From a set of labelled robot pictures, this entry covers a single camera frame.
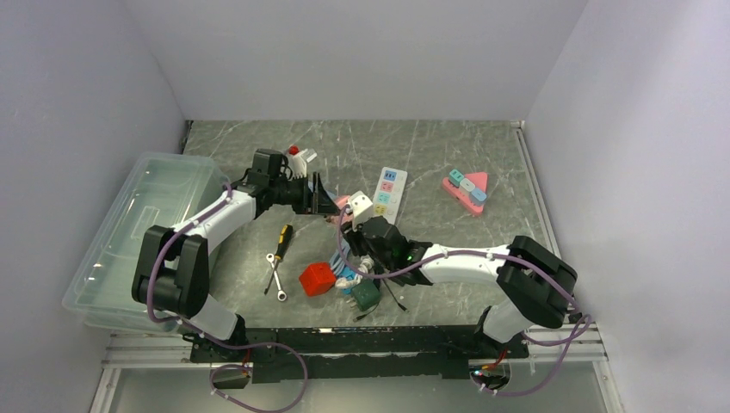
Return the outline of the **teal green charger plug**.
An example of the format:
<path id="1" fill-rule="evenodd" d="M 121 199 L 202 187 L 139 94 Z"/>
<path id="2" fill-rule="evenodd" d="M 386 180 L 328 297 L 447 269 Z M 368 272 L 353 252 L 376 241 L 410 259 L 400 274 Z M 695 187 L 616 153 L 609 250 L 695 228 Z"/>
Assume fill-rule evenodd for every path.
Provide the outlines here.
<path id="1" fill-rule="evenodd" d="M 461 185 L 461 181 L 464 179 L 464 175 L 457 169 L 453 169 L 449 172 L 449 183 L 458 188 Z"/>

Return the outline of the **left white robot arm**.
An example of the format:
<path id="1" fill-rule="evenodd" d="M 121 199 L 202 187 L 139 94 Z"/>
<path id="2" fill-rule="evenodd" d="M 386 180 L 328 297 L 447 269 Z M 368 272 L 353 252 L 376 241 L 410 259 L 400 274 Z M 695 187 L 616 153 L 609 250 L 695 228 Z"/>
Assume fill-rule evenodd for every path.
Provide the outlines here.
<path id="1" fill-rule="evenodd" d="M 245 320 L 211 296 L 209 257 L 272 206 L 289 206 L 300 215 L 338 213 L 319 173 L 308 170 L 316 156 L 312 149 L 258 149 L 243 176 L 223 182 L 211 205 L 172 227 L 151 226 L 143 236 L 131 289 L 147 317 L 194 331 L 213 342 L 225 361 L 240 359 L 248 346 Z"/>

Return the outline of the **teal blue plug adapter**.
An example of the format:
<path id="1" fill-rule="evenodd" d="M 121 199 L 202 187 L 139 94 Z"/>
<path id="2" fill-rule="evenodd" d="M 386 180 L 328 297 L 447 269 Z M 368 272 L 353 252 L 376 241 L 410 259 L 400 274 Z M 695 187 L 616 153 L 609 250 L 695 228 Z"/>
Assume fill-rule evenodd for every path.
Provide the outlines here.
<path id="1" fill-rule="evenodd" d="M 350 294 L 351 289 L 357 286 L 361 282 L 361 280 L 362 277 L 359 274 L 346 274 L 337 278 L 335 282 L 335 288 L 337 288 L 344 294 Z"/>

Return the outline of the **dark green cube socket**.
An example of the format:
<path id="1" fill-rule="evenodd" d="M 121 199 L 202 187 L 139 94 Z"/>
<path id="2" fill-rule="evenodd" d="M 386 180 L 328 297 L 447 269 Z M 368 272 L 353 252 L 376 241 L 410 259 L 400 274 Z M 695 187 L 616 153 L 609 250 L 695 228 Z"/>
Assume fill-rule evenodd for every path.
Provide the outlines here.
<path id="1" fill-rule="evenodd" d="M 359 311 L 368 311 L 380 303 L 381 293 L 372 280 L 364 280 L 351 288 L 350 296 Z"/>

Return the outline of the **pink triangular power strip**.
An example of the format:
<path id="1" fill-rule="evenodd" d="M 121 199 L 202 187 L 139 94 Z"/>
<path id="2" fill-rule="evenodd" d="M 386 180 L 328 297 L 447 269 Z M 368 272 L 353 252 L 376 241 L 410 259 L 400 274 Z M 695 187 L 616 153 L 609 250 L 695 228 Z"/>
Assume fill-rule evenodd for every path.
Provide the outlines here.
<path id="1" fill-rule="evenodd" d="M 487 200 L 488 180 L 486 172 L 464 174 L 453 169 L 442 179 L 442 189 L 473 216 L 480 216 Z"/>

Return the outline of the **pink socket adapter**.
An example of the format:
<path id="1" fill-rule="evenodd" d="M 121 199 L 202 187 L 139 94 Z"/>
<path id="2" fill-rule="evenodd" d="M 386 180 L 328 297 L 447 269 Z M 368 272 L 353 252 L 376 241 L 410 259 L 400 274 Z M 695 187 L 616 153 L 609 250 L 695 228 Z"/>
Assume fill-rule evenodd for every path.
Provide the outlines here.
<path id="1" fill-rule="evenodd" d="M 338 208 L 337 214 L 341 213 L 342 211 L 345 211 L 346 213 L 348 213 L 351 209 L 350 197 L 348 195 L 338 196 L 336 199 L 336 205 Z"/>

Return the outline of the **red cube socket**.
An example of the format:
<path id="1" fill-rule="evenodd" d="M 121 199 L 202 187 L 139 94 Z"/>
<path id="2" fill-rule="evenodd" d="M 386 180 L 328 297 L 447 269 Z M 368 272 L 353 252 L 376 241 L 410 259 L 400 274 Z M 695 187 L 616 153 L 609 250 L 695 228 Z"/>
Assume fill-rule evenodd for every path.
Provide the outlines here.
<path id="1" fill-rule="evenodd" d="M 328 262 L 312 263 L 299 276 L 299 282 L 308 297 L 327 293 L 335 285 L 336 279 Z"/>

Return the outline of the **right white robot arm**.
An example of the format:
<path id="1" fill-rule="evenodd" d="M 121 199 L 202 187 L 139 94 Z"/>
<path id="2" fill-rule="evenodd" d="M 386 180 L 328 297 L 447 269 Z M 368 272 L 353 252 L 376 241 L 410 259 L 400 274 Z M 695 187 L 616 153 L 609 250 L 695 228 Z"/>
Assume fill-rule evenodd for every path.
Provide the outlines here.
<path id="1" fill-rule="evenodd" d="M 531 237 L 516 236 L 491 248 L 453 248 L 409 240 L 395 225 L 374 217 L 343 224 L 339 238 L 355 256 L 367 256 L 381 268 L 378 278 L 401 286 L 498 287 L 504 300 L 483 312 L 474 334 L 474 345 L 485 357 L 498 355 L 532 326 L 560 328 L 575 304 L 577 272 Z"/>

